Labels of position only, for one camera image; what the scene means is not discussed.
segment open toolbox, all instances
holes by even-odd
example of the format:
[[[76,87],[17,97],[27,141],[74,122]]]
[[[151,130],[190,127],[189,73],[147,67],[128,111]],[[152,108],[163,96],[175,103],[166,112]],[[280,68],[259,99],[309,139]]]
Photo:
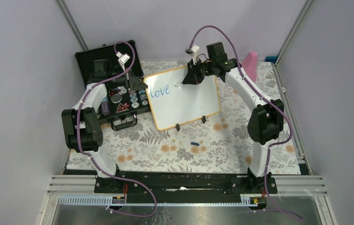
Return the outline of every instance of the open toolbox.
[[[125,76],[105,83],[107,96],[103,99],[97,111],[100,124],[110,122],[113,130],[121,130],[137,124],[137,115],[150,112],[148,99],[145,92],[146,85],[142,82],[143,71],[137,54],[134,40],[128,41],[133,47],[136,58],[129,72],[131,90]],[[122,54],[127,53],[132,58],[131,49],[124,43],[118,44],[116,49]],[[75,54],[84,84],[96,83],[112,76],[120,74],[123,70],[118,64],[113,45],[103,45]]]

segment black bracket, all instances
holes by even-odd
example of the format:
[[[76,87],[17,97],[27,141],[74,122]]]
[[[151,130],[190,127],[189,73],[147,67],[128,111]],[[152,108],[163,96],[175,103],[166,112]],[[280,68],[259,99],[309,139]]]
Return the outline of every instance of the black bracket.
[[[276,194],[278,189],[276,187],[275,178],[271,177],[271,172],[266,176],[267,183],[264,184],[264,176],[256,177],[251,171],[250,168],[247,169],[247,177],[236,177],[231,178],[232,193],[233,194],[261,194],[265,189],[265,185],[268,188],[270,194]]]
[[[137,180],[152,190],[158,203],[239,203],[241,194],[262,196],[264,194],[264,178],[258,178],[256,184],[243,174],[205,174],[180,172],[133,172],[116,171],[117,177]],[[95,193],[124,193],[124,186],[128,187],[130,203],[153,203],[151,195],[142,186],[114,178],[100,178],[96,180]],[[275,179],[267,181],[270,194],[276,194]],[[256,198],[258,203],[263,199]]]

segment warning triangle label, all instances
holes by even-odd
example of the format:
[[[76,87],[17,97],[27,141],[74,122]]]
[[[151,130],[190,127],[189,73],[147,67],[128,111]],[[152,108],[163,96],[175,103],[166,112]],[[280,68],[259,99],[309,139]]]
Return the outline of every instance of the warning triangle label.
[[[117,106],[116,113],[121,113],[121,112],[124,112],[127,110],[128,110],[128,107],[123,105],[121,102],[119,102],[119,105]]]

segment black joint motor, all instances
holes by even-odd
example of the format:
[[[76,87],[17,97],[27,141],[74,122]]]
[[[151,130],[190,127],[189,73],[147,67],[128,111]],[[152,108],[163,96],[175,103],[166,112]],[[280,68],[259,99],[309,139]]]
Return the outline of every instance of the black joint motor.
[[[284,104],[280,99],[271,102],[284,111]],[[262,145],[272,139],[277,139],[283,130],[283,116],[271,105],[258,105],[251,114],[247,130],[251,139]]]
[[[80,122],[85,128],[80,129],[80,140],[83,151],[98,151],[102,145],[103,134],[94,108],[85,108],[80,111]],[[62,125],[64,127],[66,145],[78,152],[77,144],[77,110],[66,109],[62,111]]]

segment wooden whiteboard frame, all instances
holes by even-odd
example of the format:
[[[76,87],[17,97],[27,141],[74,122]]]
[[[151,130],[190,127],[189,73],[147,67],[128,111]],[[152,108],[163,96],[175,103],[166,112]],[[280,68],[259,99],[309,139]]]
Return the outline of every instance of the wooden whiteboard frame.
[[[148,78],[148,77],[155,76],[155,75],[159,75],[159,74],[163,74],[163,73],[167,73],[167,72],[171,72],[171,71],[174,71],[174,70],[177,70],[177,69],[182,69],[182,68],[185,68],[185,67],[187,67],[187,66],[177,67],[177,68],[169,69],[169,70],[166,70],[166,71],[163,71],[163,72],[160,72],[160,73],[155,73],[155,74],[148,75],[148,76],[144,77],[143,82],[145,83],[145,80],[146,80],[146,78]],[[219,113],[219,112],[221,111],[221,100],[219,99],[219,91],[218,91],[219,88],[218,88],[218,85],[217,85],[217,77],[216,77],[216,76],[214,76],[214,82],[215,82],[216,91],[217,91],[217,96],[218,96],[219,110],[218,110],[217,112],[211,113],[211,114],[209,114],[209,115],[204,115],[204,116],[206,116],[206,117],[213,116],[213,115],[215,115],[215,114],[217,114],[217,113]],[[146,88],[145,91],[146,91],[146,96],[149,96],[148,88]],[[151,104],[151,98],[150,98],[150,97],[148,97],[148,101],[149,101],[149,105],[152,105],[152,104]],[[159,128],[158,128],[158,124],[157,124],[157,122],[156,122],[155,113],[153,112],[152,109],[151,109],[151,112],[152,112],[153,119],[155,120],[155,126],[156,126],[156,129],[157,129],[157,130],[163,131],[163,130],[168,130],[168,129],[170,129],[170,128],[176,127],[177,124],[175,124],[175,125],[173,125],[173,126],[171,126],[171,127],[164,128],[164,129],[159,129]],[[183,123],[178,123],[178,124],[179,124],[179,125],[187,124],[187,123],[193,122],[193,121],[195,121],[195,120],[200,120],[201,118],[202,118],[202,117],[198,117],[198,118],[195,118],[195,119],[192,119],[192,120],[183,122]]]

